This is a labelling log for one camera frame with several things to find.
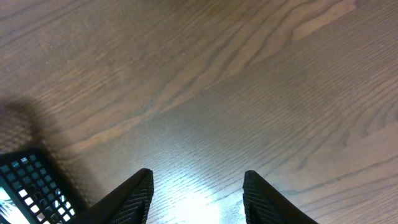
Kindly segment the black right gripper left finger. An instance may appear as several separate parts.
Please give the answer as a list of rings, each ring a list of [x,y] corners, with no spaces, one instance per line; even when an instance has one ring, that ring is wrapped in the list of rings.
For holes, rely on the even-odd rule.
[[[153,172],[140,169],[72,220],[74,224],[146,224],[154,195]]]

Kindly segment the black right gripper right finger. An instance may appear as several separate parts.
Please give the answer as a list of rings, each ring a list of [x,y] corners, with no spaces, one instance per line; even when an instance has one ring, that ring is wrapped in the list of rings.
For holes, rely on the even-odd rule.
[[[317,224],[254,170],[244,174],[243,204],[247,224]]]

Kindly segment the black plastic perforated basket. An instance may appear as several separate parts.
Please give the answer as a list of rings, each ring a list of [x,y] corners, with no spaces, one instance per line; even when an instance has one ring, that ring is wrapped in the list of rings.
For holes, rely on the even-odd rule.
[[[37,148],[1,155],[1,187],[28,223],[71,223],[85,209]]]

